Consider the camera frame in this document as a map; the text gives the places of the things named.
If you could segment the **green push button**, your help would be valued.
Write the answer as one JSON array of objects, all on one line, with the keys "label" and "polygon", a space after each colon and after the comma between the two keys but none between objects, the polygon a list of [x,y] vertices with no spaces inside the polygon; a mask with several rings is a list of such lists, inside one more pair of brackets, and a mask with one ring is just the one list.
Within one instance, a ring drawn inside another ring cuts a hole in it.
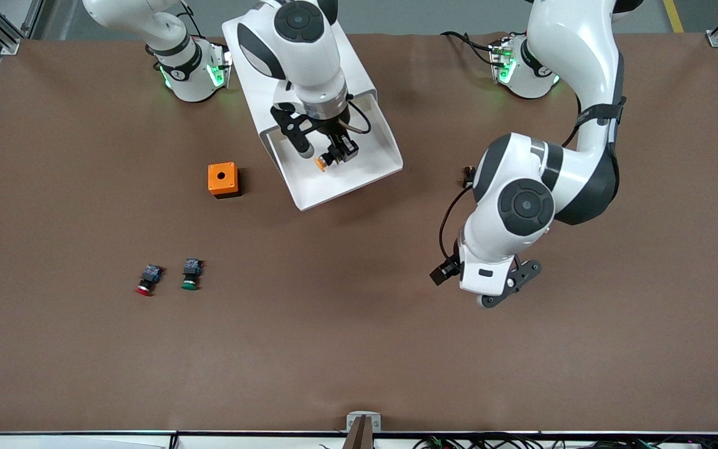
[{"label": "green push button", "polygon": [[183,265],[183,283],[181,287],[188,291],[197,291],[199,282],[203,272],[203,262],[201,259],[188,258]]}]

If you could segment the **red push button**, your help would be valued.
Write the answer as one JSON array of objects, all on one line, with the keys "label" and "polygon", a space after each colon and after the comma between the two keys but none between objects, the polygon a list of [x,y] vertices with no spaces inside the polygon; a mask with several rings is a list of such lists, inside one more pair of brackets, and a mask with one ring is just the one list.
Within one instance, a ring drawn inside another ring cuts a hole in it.
[{"label": "red push button", "polygon": [[135,292],[142,296],[152,296],[164,272],[165,269],[163,267],[153,264],[147,265],[140,276],[140,281],[135,288]]}]

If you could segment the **brown table mat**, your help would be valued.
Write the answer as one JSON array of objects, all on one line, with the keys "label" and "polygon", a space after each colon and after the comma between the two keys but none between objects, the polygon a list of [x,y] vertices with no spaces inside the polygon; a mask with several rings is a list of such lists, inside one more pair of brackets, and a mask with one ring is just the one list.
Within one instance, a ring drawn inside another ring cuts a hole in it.
[{"label": "brown table mat", "polygon": [[[3,57],[0,432],[718,432],[718,49],[616,37],[618,196],[482,309],[429,278],[462,168],[510,131],[561,142],[575,97],[514,99],[444,37],[350,42],[404,168],[307,212],[236,86],[180,102],[137,42]],[[222,162],[242,196],[208,191]]]}]

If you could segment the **grey table edge clamp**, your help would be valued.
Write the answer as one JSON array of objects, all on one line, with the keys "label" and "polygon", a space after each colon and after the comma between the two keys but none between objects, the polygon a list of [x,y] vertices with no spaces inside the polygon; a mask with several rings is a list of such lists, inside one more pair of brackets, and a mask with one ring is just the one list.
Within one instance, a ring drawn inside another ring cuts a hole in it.
[{"label": "grey table edge clamp", "polygon": [[347,430],[342,449],[375,449],[375,434],[381,432],[381,414],[354,411],[347,415]]}]

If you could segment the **orange button enclosure box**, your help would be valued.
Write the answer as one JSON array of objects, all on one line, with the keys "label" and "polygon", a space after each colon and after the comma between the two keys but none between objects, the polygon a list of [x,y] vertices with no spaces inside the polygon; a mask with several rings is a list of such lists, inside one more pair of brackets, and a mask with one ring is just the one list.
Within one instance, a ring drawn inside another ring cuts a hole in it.
[{"label": "orange button enclosure box", "polygon": [[242,196],[241,176],[234,162],[208,165],[208,191],[217,199]]}]

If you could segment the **white table edge rail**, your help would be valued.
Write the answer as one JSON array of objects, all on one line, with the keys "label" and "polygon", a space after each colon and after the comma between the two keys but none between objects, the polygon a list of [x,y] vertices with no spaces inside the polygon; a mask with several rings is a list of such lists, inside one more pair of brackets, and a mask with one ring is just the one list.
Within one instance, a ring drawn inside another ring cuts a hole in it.
[{"label": "white table edge rail", "polygon": [[[345,431],[0,432],[0,449],[342,449]],[[375,434],[375,449],[718,449],[718,432]]]}]

